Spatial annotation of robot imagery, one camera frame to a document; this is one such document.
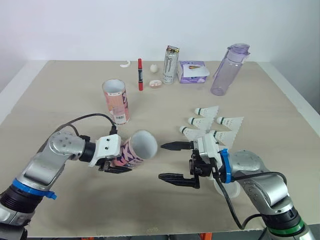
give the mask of patterned paper cup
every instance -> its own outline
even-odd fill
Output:
[[[102,84],[106,104],[116,124],[125,124],[129,120],[126,85],[119,79],[110,79]]]
[[[113,165],[135,168],[156,155],[158,144],[150,132],[139,130],[121,148],[122,154],[112,161]]]

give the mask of beige table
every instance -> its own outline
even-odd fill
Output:
[[[211,73],[218,62],[207,62]],[[184,141],[179,127],[188,126],[197,107],[219,105],[218,115],[244,116],[231,152],[246,149],[259,155],[273,171],[284,173],[288,189],[303,219],[319,223],[320,138],[257,63],[247,62],[227,94],[210,93],[212,76],[204,84],[163,85],[144,63],[143,92],[138,91],[137,63],[121,68],[115,61],[49,61],[36,76],[0,126],[1,182],[6,189],[38,147],[60,124],[88,113],[106,113],[103,81],[125,82],[130,121],[119,127],[126,139],[146,129],[159,145]],[[94,117],[75,124],[81,134],[96,140],[110,124]],[[176,187],[158,179],[160,173],[189,175],[190,151],[159,149],[156,157],[125,174],[99,172],[79,161],[69,161],[53,186],[57,200],[45,199],[27,227],[30,236],[120,236],[234,231],[224,198],[213,183],[201,179],[199,190]],[[257,213],[241,191],[232,200],[243,221]],[[260,219],[248,229],[261,229]]]

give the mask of silver can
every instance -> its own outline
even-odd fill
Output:
[[[173,84],[178,69],[179,48],[169,46],[166,48],[163,66],[163,83]]]

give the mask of purple box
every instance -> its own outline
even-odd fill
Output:
[[[179,61],[178,65],[178,78],[181,84],[198,84],[198,83],[204,83],[207,79],[207,76],[193,76],[193,77],[185,77],[184,76],[184,65],[186,64],[192,64],[192,65],[200,65],[205,66],[204,61]]]

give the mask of purple water bottle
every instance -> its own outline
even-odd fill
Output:
[[[249,45],[245,43],[236,43],[229,46],[220,66],[213,75],[213,84],[211,93],[217,96],[226,94],[230,84],[235,80],[244,60],[248,57]]]

